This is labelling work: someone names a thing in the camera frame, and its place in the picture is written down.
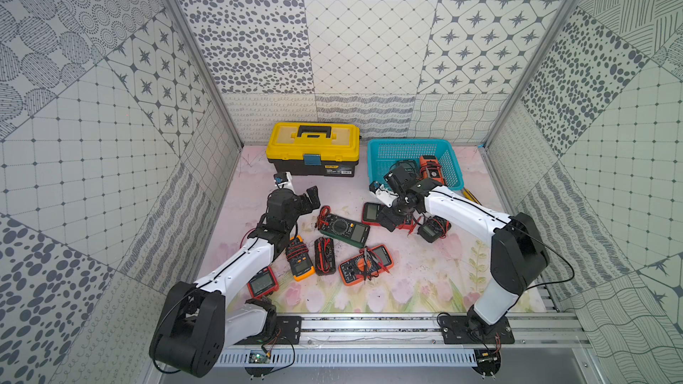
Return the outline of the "red multimeter near left arm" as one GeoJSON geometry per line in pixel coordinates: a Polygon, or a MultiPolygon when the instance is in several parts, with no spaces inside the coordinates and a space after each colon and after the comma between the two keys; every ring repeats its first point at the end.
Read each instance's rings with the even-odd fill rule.
{"type": "Polygon", "coordinates": [[[252,299],[260,300],[275,293],[279,289],[279,281],[272,268],[266,267],[249,280],[247,289],[252,299]]]}

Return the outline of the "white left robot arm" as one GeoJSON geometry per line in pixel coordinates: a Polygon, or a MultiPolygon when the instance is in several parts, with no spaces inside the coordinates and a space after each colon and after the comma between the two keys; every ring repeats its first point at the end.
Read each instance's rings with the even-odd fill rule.
{"type": "Polygon", "coordinates": [[[248,300],[241,309],[227,306],[259,272],[290,245],[302,215],[320,207],[318,188],[302,195],[282,183],[270,193],[267,208],[242,247],[216,270],[193,283],[178,282],[167,293],[149,345],[161,373],[185,372],[201,378],[216,364],[225,345],[249,338],[275,337],[277,309],[265,300],[248,300]]]}

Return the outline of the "red multimeter with leads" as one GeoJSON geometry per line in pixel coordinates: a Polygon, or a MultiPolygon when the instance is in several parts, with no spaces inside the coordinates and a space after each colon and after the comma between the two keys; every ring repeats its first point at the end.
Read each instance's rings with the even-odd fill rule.
{"type": "Polygon", "coordinates": [[[389,232],[397,229],[410,230],[414,227],[412,216],[377,203],[364,204],[361,221],[369,226],[382,227],[389,232]]]}

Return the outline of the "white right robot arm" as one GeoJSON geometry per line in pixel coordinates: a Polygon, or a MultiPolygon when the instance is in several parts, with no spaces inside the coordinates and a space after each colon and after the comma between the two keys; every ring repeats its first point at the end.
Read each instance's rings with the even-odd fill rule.
{"type": "Polygon", "coordinates": [[[385,204],[378,222],[389,231],[418,212],[444,219],[490,245],[491,280],[469,308],[471,321],[496,325],[548,267],[549,255],[530,216],[485,208],[434,179],[414,177],[404,168],[388,172],[384,181],[389,186],[373,181],[369,191],[385,204]]]}

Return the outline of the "orange red multimeter pair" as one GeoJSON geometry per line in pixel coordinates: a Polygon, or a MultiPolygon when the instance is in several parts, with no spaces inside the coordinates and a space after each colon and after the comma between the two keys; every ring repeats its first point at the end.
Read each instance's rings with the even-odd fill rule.
{"type": "Polygon", "coordinates": [[[377,245],[361,248],[358,255],[338,266],[338,272],[345,286],[355,286],[389,273],[394,264],[386,246],[377,245]]]}

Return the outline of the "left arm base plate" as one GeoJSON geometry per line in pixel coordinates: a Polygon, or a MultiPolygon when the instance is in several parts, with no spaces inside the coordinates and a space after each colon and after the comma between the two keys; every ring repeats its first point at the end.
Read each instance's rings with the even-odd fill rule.
{"type": "Polygon", "coordinates": [[[302,331],[301,316],[277,316],[267,318],[264,327],[263,344],[289,344],[298,345],[302,331]]]}

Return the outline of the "small black multimeter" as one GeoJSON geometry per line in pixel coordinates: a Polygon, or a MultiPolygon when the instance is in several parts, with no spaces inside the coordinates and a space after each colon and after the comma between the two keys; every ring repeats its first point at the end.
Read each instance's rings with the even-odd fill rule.
{"type": "Polygon", "coordinates": [[[432,216],[423,222],[417,234],[426,242],[432,244],[438,239],[445,238],[450,229],[450,222],[439,216],[432,216]]]}

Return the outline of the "green multimeter with leads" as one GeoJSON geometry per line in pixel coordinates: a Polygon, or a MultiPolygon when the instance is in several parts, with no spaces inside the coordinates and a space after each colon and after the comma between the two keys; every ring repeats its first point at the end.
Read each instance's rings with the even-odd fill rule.
{"type": "Polygon", "coordinates": [[[419,167],[416,161],[412,159],[398,160],[390,168],[391,171],[396,171],[398,169],[405,171],[411,178],[420,179],[421,177],[419,167]]]}

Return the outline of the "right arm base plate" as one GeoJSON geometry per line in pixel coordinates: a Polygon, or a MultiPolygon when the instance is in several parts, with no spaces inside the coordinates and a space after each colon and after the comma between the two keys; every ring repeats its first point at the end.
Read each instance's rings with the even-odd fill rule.
{"type": "Polygon", "coordinates": [[[439,314],[436,318],[445,344],[514,344],[515,337],[508,318],[502,318],[494,325],[480,323],[468,316],[439,314]]]}

